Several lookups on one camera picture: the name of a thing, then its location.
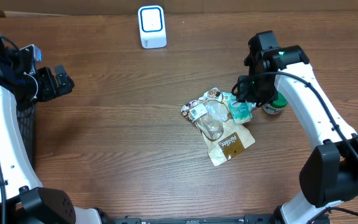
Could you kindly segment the teal snack packet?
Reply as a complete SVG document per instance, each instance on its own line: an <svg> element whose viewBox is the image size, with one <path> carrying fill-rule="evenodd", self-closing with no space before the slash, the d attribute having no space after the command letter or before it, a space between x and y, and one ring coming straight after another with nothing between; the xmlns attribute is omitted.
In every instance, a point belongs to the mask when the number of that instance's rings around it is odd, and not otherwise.
<svg viewBox="0 0 358 224"><path fill-rule="evenodd" d="M236 96L234 96L232 93L222 92L222 96L224 101L237 101Z"/></svg>

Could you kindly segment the green lid jar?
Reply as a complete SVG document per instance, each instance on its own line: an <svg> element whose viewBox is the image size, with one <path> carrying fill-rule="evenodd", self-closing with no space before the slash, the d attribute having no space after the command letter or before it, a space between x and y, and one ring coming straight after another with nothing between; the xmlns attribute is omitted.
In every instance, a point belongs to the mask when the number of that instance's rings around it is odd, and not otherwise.
<svg viewBox="0 0 358 224"><path fill-rule="evenodd" d="M262 106L262 109L268 114L279 114L288 105L288 101L285 97L278 92L276 100L270 100L268 103Z"/></svg>

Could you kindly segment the brown beige snack pouch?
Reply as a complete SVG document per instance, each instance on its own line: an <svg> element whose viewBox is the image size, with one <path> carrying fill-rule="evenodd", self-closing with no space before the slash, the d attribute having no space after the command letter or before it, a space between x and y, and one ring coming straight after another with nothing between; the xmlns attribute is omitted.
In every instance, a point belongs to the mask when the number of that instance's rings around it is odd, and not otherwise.
<svg viewBox="0 0 358 224"><path fill-rule="evenodd" d="M180 110L182 116L200 131L214 166L236 157L255 143L250 131L244 127L245 123L234 124L230 101L224 101L222 92L212 88Z"/></svg>

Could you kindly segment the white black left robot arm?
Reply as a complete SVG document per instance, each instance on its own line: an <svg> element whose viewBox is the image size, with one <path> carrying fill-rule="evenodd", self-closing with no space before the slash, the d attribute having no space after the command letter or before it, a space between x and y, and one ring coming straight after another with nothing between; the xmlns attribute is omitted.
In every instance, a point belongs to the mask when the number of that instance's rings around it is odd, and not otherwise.
<svg viewBox="0 0 358 224"><path fill-rule="evenodd" d="M62 190L37 177L19 129L21 112L72 92L63 66L37 68L34 45L24 48L0 34L0 223L107 223L97 208L78 208Z"/></svg>

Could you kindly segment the small teal tissue pack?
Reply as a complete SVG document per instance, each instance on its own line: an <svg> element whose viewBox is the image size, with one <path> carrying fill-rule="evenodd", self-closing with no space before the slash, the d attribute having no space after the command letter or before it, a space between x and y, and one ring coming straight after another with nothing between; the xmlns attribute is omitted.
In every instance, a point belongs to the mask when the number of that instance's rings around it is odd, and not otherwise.
<svg viewBox="0 0 358 224"><path fill-rule="evenodd" d="M241 103L236 100L229 102L229 110L235 125L241 125L252 119L252 103Z"/></svg>

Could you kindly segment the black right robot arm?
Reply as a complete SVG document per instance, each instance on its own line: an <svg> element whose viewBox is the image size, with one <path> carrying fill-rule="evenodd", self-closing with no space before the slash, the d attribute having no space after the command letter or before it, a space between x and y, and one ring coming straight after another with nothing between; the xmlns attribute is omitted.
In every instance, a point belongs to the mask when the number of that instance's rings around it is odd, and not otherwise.
<svg viewBox="0 0 358 224"><path fill-rule="evenodd" d="M265 223L328 223L329 213L358 196L358 134L320 87L303 49L280 47L272 31L249 40L247 75L232 88L239 102L261 107L282 95L308 138L311 154L300 171L300 192Z"/></svg>

